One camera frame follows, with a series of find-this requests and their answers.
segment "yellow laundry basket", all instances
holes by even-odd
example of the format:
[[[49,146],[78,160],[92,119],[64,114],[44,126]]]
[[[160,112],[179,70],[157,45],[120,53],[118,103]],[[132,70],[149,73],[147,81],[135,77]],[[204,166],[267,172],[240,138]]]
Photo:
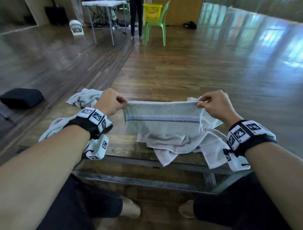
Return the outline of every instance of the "yellow laundry basket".
[[[157,23],[161,15],[162,5],[143,4],[145,13],[145,22]]]

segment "hand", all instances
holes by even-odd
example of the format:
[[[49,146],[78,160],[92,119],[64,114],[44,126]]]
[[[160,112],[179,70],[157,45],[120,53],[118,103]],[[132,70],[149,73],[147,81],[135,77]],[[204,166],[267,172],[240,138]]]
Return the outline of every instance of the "hand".
[[[205,93],[198,101],[198,107],[205,108],[209,115],[219,119],[228,127],[243,120],[232,107],[228,94],[222,90]]]
[[[122,94],[109,88],[103,92],[94,108],[100,110],[104,115],[110,116],[125,108],[127,104],[123,102],[127,102],[127,100]]]

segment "white folding table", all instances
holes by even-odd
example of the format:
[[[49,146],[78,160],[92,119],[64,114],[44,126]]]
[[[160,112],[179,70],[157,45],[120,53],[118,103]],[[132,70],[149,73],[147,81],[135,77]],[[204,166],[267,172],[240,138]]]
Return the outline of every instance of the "white folding table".
[[[94,31],[94,25],[93,25],[92,17],[91,17],[91,14],[89,12],[89,7],[90,6],[103,6],[106,9],[106,12],[107,12],[107,15],[108,15],[109,28],[110,28],[111,36],[112,36],[112,43],[113,43],[113,46],[114,46],[115,44],[114,44],[114,37],[113,37],[113,27],[112,27],[111,15],[109,13],[109,7],[113,7],[113,6],[117,6],[117,5],[121,5],[121,4],[126,4],[126,1],[102,0],[102,1],[82,2],[82,5],[84,5],[84,6],[87,7],[89,21],[91,22],[91,25],[92,25],[92,30],[93,30],[93,35],[94,35],[94,39],[95,39],[96,45],[97,45],[97,40],[96,40],[96,36],[95,36],[95,31]],[[124,16],[125,33],[127,35],[124,6],[123,6],[123,16]]]

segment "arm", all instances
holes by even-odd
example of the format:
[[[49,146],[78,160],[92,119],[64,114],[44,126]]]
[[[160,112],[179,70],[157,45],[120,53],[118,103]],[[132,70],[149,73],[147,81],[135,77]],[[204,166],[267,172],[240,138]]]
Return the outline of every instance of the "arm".
[[[228,128],[243,118],[221,90],[206,93],[197,104]],[[262,187],[292,229],[303,228],[303,160],[274,143],[248,149],[245,157]]]
[[[126,101],[108,89],[95,108],[112,115]],[[0,167],[0,229],[37,228],[89,139],[88,131],[71,125]]]

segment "person's left hand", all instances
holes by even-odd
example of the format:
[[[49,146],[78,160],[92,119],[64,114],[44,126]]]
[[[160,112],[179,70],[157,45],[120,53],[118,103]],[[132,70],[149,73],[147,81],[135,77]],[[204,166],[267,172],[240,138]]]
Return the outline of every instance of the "person's left hand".
[[[94,108],[100,110],[104,115],[110,116],[127,106],[127,104],[123,102],[127,102],[127,100],[122,94],[109,88],[103,92]]]

